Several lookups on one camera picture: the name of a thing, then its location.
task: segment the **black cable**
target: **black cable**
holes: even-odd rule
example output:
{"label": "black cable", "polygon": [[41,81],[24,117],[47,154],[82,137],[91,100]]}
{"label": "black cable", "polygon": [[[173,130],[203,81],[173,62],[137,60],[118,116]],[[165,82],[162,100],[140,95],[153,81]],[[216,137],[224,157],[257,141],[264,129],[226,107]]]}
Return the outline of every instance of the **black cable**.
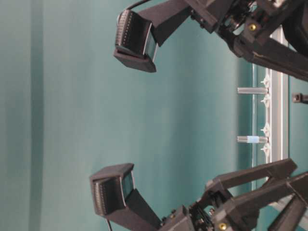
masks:
{"label": "black cable", "polygon": [[140,6],[140,5],[142,5],[142,4],[144,4],[144,3],[148,2],[148,1],[150,1],[150,0],[141,0],[139,2],[136,2],[136,3],[128,6],[125,10],[131,10],[131,9],[133,9],[133,8],[135,8],[137,6]]}
{"label": "black cable", "polygon": [[108,230],[109,230],[109,231],[112,231],[110,221],[109,221],[108,219],[105,219],[105,220],[106,220],[107,225],[108,225]]}

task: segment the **screw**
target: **screw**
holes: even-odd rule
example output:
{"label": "screw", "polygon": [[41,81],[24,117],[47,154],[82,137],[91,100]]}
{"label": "screw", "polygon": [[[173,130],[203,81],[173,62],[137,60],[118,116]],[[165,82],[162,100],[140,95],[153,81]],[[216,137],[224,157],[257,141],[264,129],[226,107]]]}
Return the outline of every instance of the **screw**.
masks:
{"label": "screw", "polygon": [[255,31],[257,29],[257,26],[256,24],[250,24],[249,27],[248,27],[251,31]]}
{"label": "screw", "polygon": [[225,223],[220,223],[219,224],[219,228],[220,228],[220,230],[226,230],[227,229],[227,225]]}
{"label": "screw", "polygon": [[200,27],[203,29],[204,28],[204,19],[200,19]]}
{"label": "screw", "polygon": [[191,10],[191,19],[192,19],[192,20],[195,20],[195,19],[196,19],[194,13],[195,13],[194,10]]}
{"label": "screw", "polygon": [[213,215],[215,213],[215,210],[213,208],[210,209],[209,214]]}

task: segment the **metal standoff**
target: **metal standoff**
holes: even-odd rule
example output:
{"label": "metal standoff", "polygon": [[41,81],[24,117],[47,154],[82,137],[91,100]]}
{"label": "metal standoff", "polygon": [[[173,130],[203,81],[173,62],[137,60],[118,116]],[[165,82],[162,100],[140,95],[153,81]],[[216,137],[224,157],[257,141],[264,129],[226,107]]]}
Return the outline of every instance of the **metal standoff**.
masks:
{"label": "metal standoff", "polygon": [[267,143],[269,139],[263,136],[238,136],[238,143]]}
{"label": "metal standoff", "polygon": [[267,94],[269,90],[267,88],[238,88],[238,94]]}

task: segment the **teal backdrop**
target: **teal backdrop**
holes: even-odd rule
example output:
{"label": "teal backdrop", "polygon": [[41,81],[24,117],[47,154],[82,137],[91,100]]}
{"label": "teal backdrop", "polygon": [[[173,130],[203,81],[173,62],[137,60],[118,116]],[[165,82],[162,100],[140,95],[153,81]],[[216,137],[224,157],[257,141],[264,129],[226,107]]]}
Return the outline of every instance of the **teal backdrop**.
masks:
{"label": "teal backdrop", "polygon": [[251,86],[251,64],[188,19],[157,73],[125,68],[112,54],[131,3],[0,0],[0,230],[106,231],[88,177],[107,165],[135,163],[159,217],[250,167],[236,136],[251,134],[251,97],[236,88]]}

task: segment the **gripper jaw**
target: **gripper jaw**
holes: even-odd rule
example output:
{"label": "gripper jaw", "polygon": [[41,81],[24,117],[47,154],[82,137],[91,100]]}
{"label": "gripper jaw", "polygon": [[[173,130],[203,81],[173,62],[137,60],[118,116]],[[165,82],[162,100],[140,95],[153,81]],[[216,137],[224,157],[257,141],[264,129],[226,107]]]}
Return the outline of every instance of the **gripper jaw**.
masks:
{"label": "gripper jaw", "polygon": [[308,58],[272,38],[260,46],[238,36],[231,50],[249,62],[308,81]]}
{"label": "gripper jaw", "polygon": [[278,215],[268,228],[269,231],[292,231],[295,230],[306,206],[297,196],[294,196],[283,211]]}
{"label": "gripper jaw", "polygon": [[219,175],[206,184],[205,193],[198,204],[202,208],[212,205],[212,198],[216,193],[223,195],[225,199],[229,199],[230,193],[227,189],[264,177],[269,177],[268,182],[284,179],[289,177],[296,168],[297,166],[292,159],[285,159],[251,169]]}
{"label": "gripper jaw", "polygon": [[271,227],[280,227],[282,223],[286,223],[285,219],[296,210],[296,219],[290,227],[297,226],[300,218],[306,210],[307,194],[308,194],[308,172],[288,178],[277,180],[269,185],[263,186],[257,190],[245,193],[243,195],[229,199],[216,213],[213,215],[213,223],[219,225],[221,223],[232,226],[232,230],[249,231],[255,227],[251,223],[245,222],[245,217],[249,216],[252,211],[259,211],[261,208],[277,202],[280,199],[293,195],[294,199],[281,212]]}

